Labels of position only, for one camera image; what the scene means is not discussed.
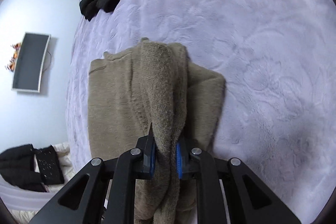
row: white bedding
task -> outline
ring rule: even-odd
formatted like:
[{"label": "white bedding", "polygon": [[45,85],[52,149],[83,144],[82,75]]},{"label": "white bedding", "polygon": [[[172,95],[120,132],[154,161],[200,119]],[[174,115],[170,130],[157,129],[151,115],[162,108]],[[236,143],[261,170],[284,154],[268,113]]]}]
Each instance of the white bedding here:
[{"label": "white bedding", "polygon": [[241,158],[303,224],[336,185],[336,7],[332,0],[121,0],[81,19],[72,53],[67,125],[73,165],[90,159],[90,62],[141,37],[181,42],[227,81],[213,150]]}]

